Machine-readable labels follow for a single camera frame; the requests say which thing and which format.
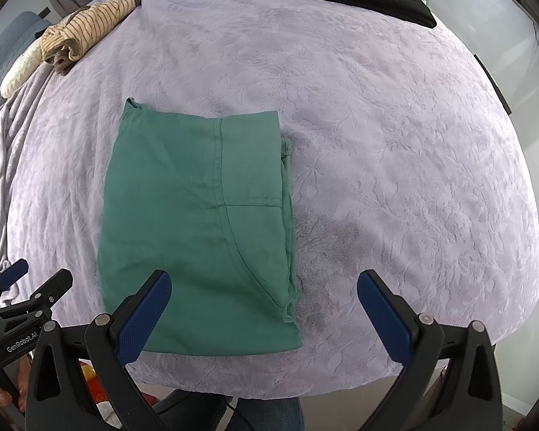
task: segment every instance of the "wall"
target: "wall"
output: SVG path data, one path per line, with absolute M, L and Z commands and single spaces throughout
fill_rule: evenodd
M 46 19 L 52 23 L 60 20 L 59 15 L 53 10 L 48 0 L 8 0 L 0 10 L 0 33 L 10 24 L 22 11 L 33 11 L 40 13 L 45 7 L 50 8 L 50 14 Z
M 533 23 L 512 0 L 428 5 L 479 56 L 509 103 L 539 210 L 539 48 Z M 517 405 L 532 406 L 539 397 L 539 302 L 525 325 L 498 344 L 496 357 L 503 393 Z

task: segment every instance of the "orange object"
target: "orange object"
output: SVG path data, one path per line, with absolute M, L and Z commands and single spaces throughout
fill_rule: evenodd
M 88 384 L 88 389 L 90 391 L 90 394 L 92 395 L 94 403 L 98 404 L 100 402 L 107 401 L 108 397 L 106 396 L 104 389 L 102 389 L 102 385 L 98 380 L 98 376 L 96 375 L 96 371 L 94 371 L 94 368 L 84 362 L 80 362 L 80 366 L 82 367 L 82 374 L 84 374 L 84 378 L 86 379 L 86 383 Z M 146 394 L 144 392 L 142 392 L 142 395 L 150 406 L 154 406 L 159 401 L 153 395 Z

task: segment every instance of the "green folded cloth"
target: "green folded cloth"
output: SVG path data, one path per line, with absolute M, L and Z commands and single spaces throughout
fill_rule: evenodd
M 98 272 L 112 312 L 155 269 L 172 298 L 145 349 L 301 347 L 289 140 L 276 112 L 207 119 L 128 99 L 106 175 Z

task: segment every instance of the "beige striped towel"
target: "beige striped towel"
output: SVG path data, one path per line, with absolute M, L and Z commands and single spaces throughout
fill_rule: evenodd
M 102 40 L 142 0 L 106 0 L 83 6 L 42 35 L 43 60 L 56 72 L 66 74 L 90 48 Z

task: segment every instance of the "person's leg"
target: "person's leg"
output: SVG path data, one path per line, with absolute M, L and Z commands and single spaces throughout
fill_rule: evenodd
M 298 398 L 257 400 L 239 399 L 237 412 L 249 422 L 253 431 L 303 431 L 303 412 Z M 236 412 L 226 431 L 252 431 Z
M 226 411 L 226 402 L 222 395 L 175 390 L 153 408 L 168 429 L 213 431 Z

